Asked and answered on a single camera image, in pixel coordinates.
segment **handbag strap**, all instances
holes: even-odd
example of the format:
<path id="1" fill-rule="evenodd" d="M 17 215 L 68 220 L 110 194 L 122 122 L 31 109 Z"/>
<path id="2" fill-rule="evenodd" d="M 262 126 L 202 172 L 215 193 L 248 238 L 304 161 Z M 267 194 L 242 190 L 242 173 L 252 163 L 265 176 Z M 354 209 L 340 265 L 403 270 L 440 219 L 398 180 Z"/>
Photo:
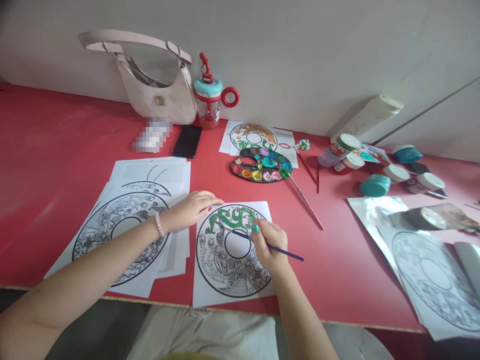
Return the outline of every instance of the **handbag strap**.
<path id="1" fill-rule="evenodd" d="M 192 64 L 192 57 L 180 49 L 180 46 L 175 45 L 171 41 L 162 41 L 157 38 L 142 35 L 135 32 L 123 30 L 98 30 L 87 31 L 78 35 L 81 45 L 87 50 L 102 51 L 106 53 L 123 53 L 124 50 L 115 42 L 137 43 L 145 44 L 152 47 L 167 50 L 175 54 L 188 64 Z"/>

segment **red table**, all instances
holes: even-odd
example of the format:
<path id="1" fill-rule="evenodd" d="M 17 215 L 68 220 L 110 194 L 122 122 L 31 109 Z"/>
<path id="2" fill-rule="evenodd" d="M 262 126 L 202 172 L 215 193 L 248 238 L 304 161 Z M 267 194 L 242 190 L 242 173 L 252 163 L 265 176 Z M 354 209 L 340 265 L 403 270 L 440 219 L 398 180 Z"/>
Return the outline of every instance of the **red table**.
<path id="1" fill-rule="evenodd" d="M 0 84 L 1 175 L 0 284 L 27 289 L 43 276 L 71 241 L 110 177 L 116 160 L 169 156 L 180 132 L 174 126 L 163 151 L 131 151 L 142 120 L 129 104 Z M 366 171 L 340 176 L 320 171 L 320 194 L 300 163 L 294 177 L 325 226 L 319 230 L 289 181 L 257 185 L 229 171 L 232 156 L 219 152 L 223 121 L 204 131 L 191 161 L 191 190 L 209 190 L 225 202 L 268 201 L 273 221 L 288 234 L 289 250 L 305 258 L 291 260 L 308 299 L 320 319 L 368 327 L 424 331 L 382 253 L 354 216 L 346 198 L 359 197 Z M 329 140 L 308 138 L 304 156 L 312 171 L 316 156 Z M 473 218 L 480 211 L 464 206 L 480 199 L 480 164 L 426 156 L 423 161 L 446 183 L 449 202 Z M 427 195 L 412 195 L 394 186 L 409 207 L 440 204 Z M 455 230 L 435 234 L 445 241 L 480 243 Z M 192 256 L 186 274 L 154 282 L 147 302 L 191 305 L 195 265 L 195 227 L 190 229 Z M 135 301 L 133 296 L 106 296 Z M 278 315 L 274 296 L 214 306 Z"/>

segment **paint container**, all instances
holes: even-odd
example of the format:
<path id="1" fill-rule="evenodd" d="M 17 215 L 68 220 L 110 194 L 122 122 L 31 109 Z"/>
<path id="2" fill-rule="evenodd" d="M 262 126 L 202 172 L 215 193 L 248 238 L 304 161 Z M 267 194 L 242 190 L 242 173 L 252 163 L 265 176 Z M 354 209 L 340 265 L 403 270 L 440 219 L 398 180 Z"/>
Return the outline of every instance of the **paint container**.
<path id="1" fill-rule="evenodd" d="M 418 230 L 436 231 L 448 229 L 447 222 L 442 215 L 428 207 L 417 207 L 405 211 L 405 219 Z"/>
<path id="2" fill-rule="evenodd" d="M 403 184 L 405 189 L 413 194 L 428 193 L 445 187 L 445 183 L 441 178 L 429 172 L 412 177 Z"/>
<path id="3" fill-rule="evenodd" d="M 403 167 L 398 165 L 384 166 L 377 174 L 390 178 L 392 184 L 402 183 L 410 179 L 410 174 Z"/>
<path id="4" fill-rule="evenodd" d="M 423 157 L 413 145 L 396 147 L 393 149 L 392 154 L 400 164 L 412 164 Z"/>
<path id="5" fill-rule="evenodd" d="M 360 184 L 360 192 L 368 197 L 379 198 L 387 195 L 392 180 L 385 175 L 370 175 L 364 182 Z"/>
<path id="6" fill-rule="evenodd" d="M 344 133 L 330 145 L 330 151 L 339 157 L 346 157 L 351 152 L 360 149 L 361 146 L 362 142 L 355 136 Z"/>
<path id="7" fill-rule="evenodd" d="M 365 165 L 365 161 L 360 156 L 351 153 L 333 168 L 338 175 L 346 175 L 351 173 L 353 170 L 360 169 L 363 165 Z"/>
<path id="8" fill-rule="evenodd" d="M 345 156 L 337 156 L 330 150 L 330 148 L 328 148 L 321 156 L 317 158 L 317 161 L 324 168 L 331 168 L 332 166 L 341 162 L 344 158 Z"/>

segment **white wall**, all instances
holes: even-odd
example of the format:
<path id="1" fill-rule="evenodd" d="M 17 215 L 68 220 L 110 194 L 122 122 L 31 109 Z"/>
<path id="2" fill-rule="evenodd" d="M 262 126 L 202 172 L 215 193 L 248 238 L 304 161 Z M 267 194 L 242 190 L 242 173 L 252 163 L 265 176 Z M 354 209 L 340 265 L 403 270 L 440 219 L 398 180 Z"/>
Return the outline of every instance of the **white wall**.
<path id="1" fill-rule="evenodd" d="M 480 75 L 478 0 L 15 0 L 0 20 L 0 77 L 13 84 L 126 102 L 114 56 L 76 36 L 128 30 L 181 45 L 194 76 L 205 52 L 240 92 L 222 117 L 321 135 L 383 93 L 405 108 L 375 140 Z M 132 51 L 153 75 L 172 63 Z"/>
<path id="2" fill-rule="evenodd" d="M 423 154 L 480 163 L 480 80 L 378 143 L 414 144 Z"/>

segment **beige handbag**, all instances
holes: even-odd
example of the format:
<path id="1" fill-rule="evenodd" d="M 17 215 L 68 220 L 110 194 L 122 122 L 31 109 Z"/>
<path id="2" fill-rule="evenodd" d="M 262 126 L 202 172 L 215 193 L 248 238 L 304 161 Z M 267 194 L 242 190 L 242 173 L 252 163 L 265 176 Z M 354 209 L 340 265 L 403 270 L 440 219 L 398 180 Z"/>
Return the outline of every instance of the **beige handbag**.
<path id="1" fill-rule="evenodd" d="M 193 123 L 197 103 L 192 77 L 187 64 L 192 58 L 179 46 L 151 36 L 121 30 L 99 30 L 78 35 L 85 49 L 114 53 L 125 91 L 135 111 L 146 118 L 162 118 L 162 121 L 178 125 Z M 116 42 L 137 43 L 167 50 L 178 57 L 178 73 L 172 84 L 152 79 Z"/>

